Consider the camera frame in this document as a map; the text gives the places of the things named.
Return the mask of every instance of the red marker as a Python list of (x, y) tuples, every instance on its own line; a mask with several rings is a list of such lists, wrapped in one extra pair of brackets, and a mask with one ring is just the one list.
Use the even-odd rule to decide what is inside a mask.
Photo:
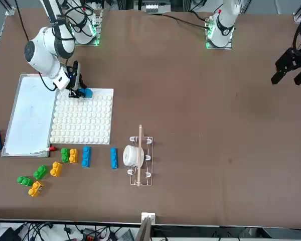
[(56, 151), (57, 150), (57, 147), (48, 147), (48, 148), (44, 148), (40, 151), (37, 151), (37, 152), (32, 152), (30, 154), (40, 154), (40, 153), (44, 153), (44, 152), (52, 152), (52, 151)]

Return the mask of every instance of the whiteboard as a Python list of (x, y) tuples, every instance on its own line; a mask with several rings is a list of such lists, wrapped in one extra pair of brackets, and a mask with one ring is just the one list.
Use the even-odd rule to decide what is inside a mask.
[[(54, 88), (48, 77), (43, 80)], [(30, 153), (49, 147), (56, 93), (46, 89), (38, 74), (20, 76), (2, 156), (48, 156)]]

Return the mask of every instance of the white robotic arm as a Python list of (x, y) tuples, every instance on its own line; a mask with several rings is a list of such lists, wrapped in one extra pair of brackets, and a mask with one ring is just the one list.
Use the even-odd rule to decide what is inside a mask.
[(214, 27), (208, 36), (215, 46), (221, 48), (229, 43), (240, 10), (239, 0), (223, 0), (220, 13), (213, 16)]
[(91, 21), (79, 0), (62, 1), (63, 5), (66, 4), (70, 8), (66, 12), (71, 14), (69, 19), (74, 28), (72, 34), (58, 0), (40, 1), (51, 26), (41, 28), (37, 36), (26, 44), (26, 60), (37, 71), (47, 75), (60, 90), (66, 88), (72, 92), (76, 91), (79, 86), (85, 88), (81, 80), (80, 64), (75, 61), (73, 67), (64, 66), (59, 62), (58, 56), (69, 59), (74, 53), (75, 40), (86, 44), (94, 38)]

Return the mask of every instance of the toy block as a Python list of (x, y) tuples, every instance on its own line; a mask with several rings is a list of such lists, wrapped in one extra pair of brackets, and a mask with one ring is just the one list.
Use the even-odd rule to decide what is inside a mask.
[(22, 177), (22, 176), (17, 178), (17, 182), (22, 184), (22, 185), (25, 185), (27, 187), (32, 186), (32, 184), (34, 183), (33, 180), (31, 180), (30, 178)]
[(41, 182), (36, 181), (32, 185), (32, 188), (29, 189), (28, 194), (32, 197), (37, 197), (39, 195), (39, 193), (41, 192), (43, 186), (44, 185)]
[(113, 147), (110, 149), (110, 156), (111, 156), (111, 168), (112, 169), (118, 168), (117, 148), (116, 147)]
[(50, 174), (54, 177), (59, 177), (61, 172), (62, 164), (59, 162), (54, 162), (52, 164), (52, 169), (50, 170)]
[(45, 165), (42, 165), (34, 172), (34, 177), (36, 179), (43, 179), (44, 176), (48, 173), (48, 169)]
[(61, 149), (61, 160), (62, 162), (68, 162), (69, 161), (69, 149), (68, 148), (62, 148)]
[(92, 90), (91, 89), (78, 89), (80, 92), (84, 93), (85, 94), (85, 97), (86, 98), (92, 98)]
[(69, 162), (70, 163), (78, 163), (78, 150), (70, 149), (69, 153), (70, 153)]
[(82, 167), (90, 167), (91, 148), (84, 147), (82, 154)]

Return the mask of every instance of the brown table surface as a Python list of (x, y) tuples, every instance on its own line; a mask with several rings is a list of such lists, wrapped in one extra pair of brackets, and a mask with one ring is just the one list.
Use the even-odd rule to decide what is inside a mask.
[[(24, 9), (30, 38), (48, 18)], [(202, 22), (190, 13), (175, 16)], [(111, 145), (93, 146), (90, 169), (64, 165), (31, 198), (16, 182), (49, 158), (2, 158), (0, 218), (301, 227), (301, 86), (294, 74), (272, 86), (275, 61), (291, 45), (290, 15), (240, 15), (232, 51), (205, 49), (204, 31), (160, 16), (110, 11), (99, 47), (76, 47), (85, 83), (114, 88)], [(0, 131), (6, 135), (24, 59), (18, 14), (0, 41)], [(122, 163), (142, 124), (153, 136), (152, 187), (129, 184)], [(63, 147), (82, 146), (64, 145)], [(119, 148), (119, 169), (110, 148)]]

